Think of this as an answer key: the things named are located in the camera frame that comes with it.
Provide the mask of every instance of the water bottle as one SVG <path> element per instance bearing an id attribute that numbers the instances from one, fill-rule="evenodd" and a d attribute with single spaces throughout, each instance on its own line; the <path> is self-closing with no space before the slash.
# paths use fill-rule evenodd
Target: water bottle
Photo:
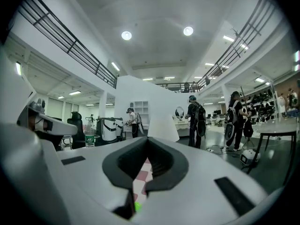
<path id="1" fill-rule="evenodd" d="M 92 120 L 88 121 L 88 124 L 85 126 L 85 146 L 86 147 L 94 147 L 94 124 Z"/>

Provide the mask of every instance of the metal railing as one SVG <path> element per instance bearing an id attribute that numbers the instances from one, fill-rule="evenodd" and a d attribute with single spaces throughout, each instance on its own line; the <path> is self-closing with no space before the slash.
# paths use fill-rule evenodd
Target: metal railing
<path id="1" fill-rule="evenodd" d="M 117 77 L 79 41 L 42 0 L 24 0 L 19 13 L 69 56 L 116 88 Z"/>
<path id="2" fill-rule="evenodd" d="M 266 23 L 272 17 L 277 6 L 273 0 L 259 0 L 251 16 L 240 32 L 235 32 L 236 38 L 226 49 L 215 65 L 200 79 L 197 84 L 200 89 L 209 85 L 212 78 L 220 76 L 230 68 L 243 54 L 251 48 L 250 44 L 259 35 Z"/>
<path id="3" fill-rule="evenodd" d="M 176 93 L 199 92 L 200 89 L 196 82 L 174 82 L 174 83 L 158 83 L 156 84 L 165 89 Z"/>

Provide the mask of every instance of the shoe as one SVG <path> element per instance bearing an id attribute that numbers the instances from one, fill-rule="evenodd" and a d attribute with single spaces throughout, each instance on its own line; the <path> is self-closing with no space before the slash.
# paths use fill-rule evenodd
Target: shoe
<path id="1" fill-rule="evenodd" d="M 242 148 L 238 148 L 238 149 L 233 149 L 234 152 L 241 150 Z"/>

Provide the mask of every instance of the ceiling light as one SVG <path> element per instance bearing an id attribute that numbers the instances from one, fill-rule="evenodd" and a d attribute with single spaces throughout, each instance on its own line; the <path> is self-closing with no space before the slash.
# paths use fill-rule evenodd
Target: ceiling light
<path id="1" fill-rule="evenodd" d="M 300 51 L 297 51 L 295 53 L 295 62 L 298 62 L 300 60 Z"/>
<path id="2" fill-rule="evenodd" d="M 223 36 L 223 38 L 224 39 L 226 39 L 226 40 L 228 40 L 228 41 L 231 41 L 231 42 L 233 42 L 234 41 L 234 39 L 233 38 L 231 38 L 231 37 L 228 37 L 228 36 Z"/>
<path id="3" fill-rule="evenodd" d="M 22 74 L 21 74 L 21 64 L 20 64 L 19 62 L 16 62 L 16 63 L 15 63 L 15 66 L 16 66 L 16 68 L 17 68 L 18 75 L 21 76 L 21 75 L 22 75 Z"/>
<path id="4" fill-rule="evenodd" d="M 75 95 L 75 94 L 79 94 L 79 93 L 81 93 L 81 92 L 80 91 L 76 91 L 76 92 L 69 93 L 69 95 Z"/>
<path id="5" fill-rule="evenodd" d="M 186 27 L 184 30 L 183 30 L 183 33 L 184 35 L 186 36 L 190 36 L 192 35 L 194 32 L 194 29 L 192 27 Z"/>
<path id="6" fill-rule="evenodd" d="M 120 71 L 120 69 L 117 67 L 117 65 L 114 64 L 114 62 L 112 62 L 112 65 L 117 71 Z"/>
<path id="7" fill-rule="evenodd" d="M 122 32 L 122 35 L 121 35 L 121 36 L 122 36 L 122 38 L 123 38 L 124 40 L 130 40 L 131 37 L 132 37 L 131 33 L 128 32 L 128 31 Z"/>
<path id="8" fill-rule="evenodd" d="M 263 83 L 263 82 L 264 82 L 264 80 L 261 79 L 261 78 L 256 78 L 255 81 L 258 81 L 258 82 L 260 82 L 260 83 Z"/>
<path id="9" fill-rule="evenodd" d="M 242 48 L 245 48 L 246 50 L 248 49 L 248 47 L 246 47 L 245 45 L 241 44 L 240 45 Z"/>

